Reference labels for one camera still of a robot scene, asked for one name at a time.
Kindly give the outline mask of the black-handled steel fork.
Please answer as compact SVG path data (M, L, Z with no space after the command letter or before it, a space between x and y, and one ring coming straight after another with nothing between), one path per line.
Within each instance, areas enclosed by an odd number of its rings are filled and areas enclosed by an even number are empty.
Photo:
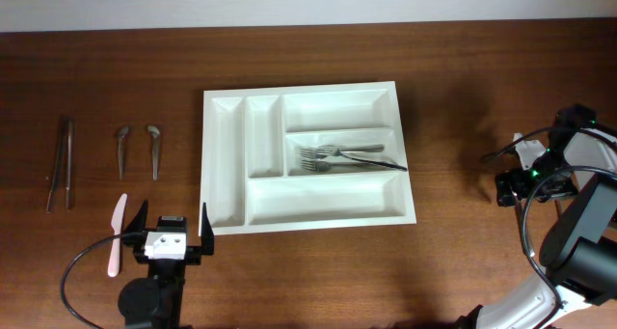
M406 167L398 165L398 164L388 163L388 162L383 162L383 161L376 161L376 160L369 160L369 159L364 159L364 158L359 158L359 157L354 156L354 155L349 155L349 152L344 152L342 154L342 156L339 156L339 157L343 157L343 158L350 159L350 160L353 160L353 161L380 163L380 164L383 164L385 168L390 168L390 169L399 170L399 171L407 171Z

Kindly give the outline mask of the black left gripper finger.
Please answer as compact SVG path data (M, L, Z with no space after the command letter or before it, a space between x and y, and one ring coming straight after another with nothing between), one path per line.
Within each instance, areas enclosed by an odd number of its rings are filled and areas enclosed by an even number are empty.
M213 256L215 250L215 234L208 218L206 202L203 202L201 205L200 238L201 254Z
M148 230L146 228L147 218L148 200L144 200L137 214L122 231L124 234L122 243L125 246L138 246L145 243L148 235Z

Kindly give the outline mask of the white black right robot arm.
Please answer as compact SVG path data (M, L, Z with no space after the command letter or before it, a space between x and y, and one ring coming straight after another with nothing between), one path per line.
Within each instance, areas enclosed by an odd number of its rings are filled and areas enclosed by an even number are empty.
M533 273L500 301L459 317L457 328L551 328L565 315L616 297L616 243L604 234L616 226L616 131L581 104L559 110L544 131L546 145L532 133L517 133L482 158L490 162L510 153L520 162L496 175L496 202L515 209ZM557 210L535 249L528 228L533 203L563 200L569 205Z

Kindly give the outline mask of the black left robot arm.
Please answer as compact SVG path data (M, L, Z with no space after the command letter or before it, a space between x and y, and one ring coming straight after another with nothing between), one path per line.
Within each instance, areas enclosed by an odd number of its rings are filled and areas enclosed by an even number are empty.
M146 227L148 202L123 230L121 242L132 249L139 264L148 267L144 278L126 284L118 299L118 308L126 328L178 328L185 270L201 264L203 256L215 249L215 235L201 206L200 239L197 246L187 242L188 222L183 216L161 216L153 229Z

